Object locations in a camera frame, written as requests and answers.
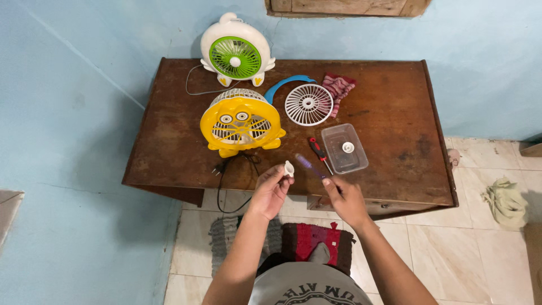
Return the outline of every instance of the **cleaning brush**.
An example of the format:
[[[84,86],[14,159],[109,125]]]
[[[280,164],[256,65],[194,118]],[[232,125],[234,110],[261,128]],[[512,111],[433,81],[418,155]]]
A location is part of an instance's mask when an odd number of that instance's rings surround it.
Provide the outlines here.
[[[310,168],[315,174],[316,176],[320,177],[320,179],[324,179],[326,177],[326,175],[323,175],[321,172],[319,172],[318,170],[316,170],[312,164],[307,160],[305,159],[305,157],[303,157],[301,154],[295,154],[295,158],[299,161],[299,163],[301,163],[301,165],[303,165],[305,168]]]

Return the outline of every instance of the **gray cable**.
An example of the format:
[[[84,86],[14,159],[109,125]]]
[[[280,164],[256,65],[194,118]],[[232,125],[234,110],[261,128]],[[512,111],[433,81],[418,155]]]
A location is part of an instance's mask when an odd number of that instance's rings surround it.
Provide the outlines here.
[[[190,69],[190,71],[188,71],[188,75],[186,76],[186,83],[185,83],[184,88],[186,89],[186,92],[191,96],[200,96],[201,94],[224,92],[224,91],[230,90],[231,88],[237,86],[237,84],[239,84],[241,82],[240,80],[238,80],[232,87],[228,87],[228,88],[223,89],[223,90],[207,91],[207,92],[200,92],[200,93],[190,93],[190,92],[188,92],[188,78],[190,77],[190,73],[192,73],[192,70],[194,70],[195,68],[202,67],[202,66],[203,65],[199,65],[199,66],[195,66],[194,68]]]

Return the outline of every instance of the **clear plastic box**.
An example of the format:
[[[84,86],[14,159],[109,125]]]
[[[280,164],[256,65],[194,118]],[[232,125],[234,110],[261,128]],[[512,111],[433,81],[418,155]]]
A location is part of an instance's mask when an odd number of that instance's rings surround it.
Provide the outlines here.
[[[369,166],[369,160],[365,155],[362,143],[352,124],[342,124],[322,130],[322,141],[333,170],[337,174],[351,173],[355,170]],[[354,151],[343,151],[343,144],[350,142],[354,145]]]

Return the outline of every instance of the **blue plastic part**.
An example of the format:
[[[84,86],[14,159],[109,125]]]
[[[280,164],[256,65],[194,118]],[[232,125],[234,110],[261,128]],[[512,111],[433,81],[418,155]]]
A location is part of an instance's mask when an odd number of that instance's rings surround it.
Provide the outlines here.
[[[277,89],[279,89],[279,87],[284,85],[285,83],[291,82],[294,80],[301,80],[301,81],[306,81],[306,82],[317,82],[306,75],[293,75],[293,76],[290,76],[289,78],[285,78],[277,82],[273,87],[269,88],[269,90],[266,91],[266,94],[264,94],[263,97],[266,99],[268,103],[272,104],[273,96],[275,95],[275,92],[277,91]]]

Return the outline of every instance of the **hand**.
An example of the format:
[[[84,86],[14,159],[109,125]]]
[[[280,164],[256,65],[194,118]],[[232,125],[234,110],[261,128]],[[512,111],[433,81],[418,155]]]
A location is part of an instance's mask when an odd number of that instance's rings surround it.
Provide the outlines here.
[[[268,169],[258,177],[247,214],[262,215],[267,220],[273,219],[279,213],[286,193],[293,183],[292,177],[284,176],[284,164]]]
[[[352,228],[360,228],[365,223],[371,222],[362,189],[358,184],[352,185],[337,177],[325,178],[322,184],[330,196],[335,212]]]

